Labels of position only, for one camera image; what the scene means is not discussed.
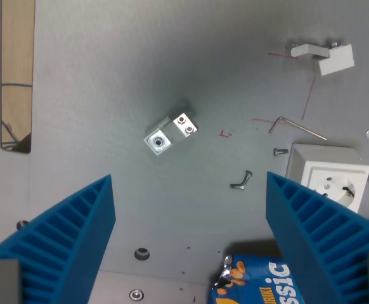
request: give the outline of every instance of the power outlet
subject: power outlet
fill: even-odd
[[[358,212],[369,175],[352,148],[293,144],[286,177]]]

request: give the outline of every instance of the white plastic bracket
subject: white plastic bracket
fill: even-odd
[[[325,47],[323,48],[321,46],[314,46],[312,44],[303,44],[302,46],[294,47],[291,50],[291,55],[293,57],[299,57],[307,54],[329,58],[330,50]]]
[[[328,75],[334,72],[345,70],[355,66],[352,44],[347,46],[333,47],[332,49],[304,44],[294,47],[291,50],[293,57],[312,54],[322,58],[313,58],[314,71],[321,75]]]

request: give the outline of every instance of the allen key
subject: allen key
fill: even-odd
[[[312,135],[314,135],[314,136],[317,136],[317,137],[319,137],[319,138],[321,138],[321,139],[324,139],[325,141],[327,140],[327,138],[326,138],[326,137],[319,135],[319,133],[316,133],[316,132],[314,132],[314,131],[312,131],[312,130],[309,130],[309,129],[307,129],[306,127],[303,127],[302,125],[299,125],[298,123],[295,123],[295,122],[291,121],[290,119],[287,119],[287,118],[282,117],[282,116],[281,116],[281,117],[278,117],[278,118],[275,120],[275,123],[272,125],[271,129],[269,130],[269,133],[272,133],[272,132],[273,132],[273,130],[276,128],[276,126],[278,125],[278,123],[279,123],[280,121],[287,122],[288,124],[293,125],[294,127],[297,127],[297,128],[299,128],[299,129],[302,129],[303,131],[306,131],[306,132],[308,132],[308,133],[310,133],[310,134],[312,134]]]

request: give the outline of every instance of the snack bag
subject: snack bag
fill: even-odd
[[[221,284],[210,291],[209,304],[304,304],[282,259],[250,255],[228,258]]]

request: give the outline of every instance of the white plastic block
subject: white plastic block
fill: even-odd
[[[321,76],[355,66],[352,44],[330,49],[330,57],[314,59],[314,70]]]
[[[368,175],[369,166],[361,164],[355,149],[311,144],[293,144],[286,173],[288,179],[354,212],[359,210]]]

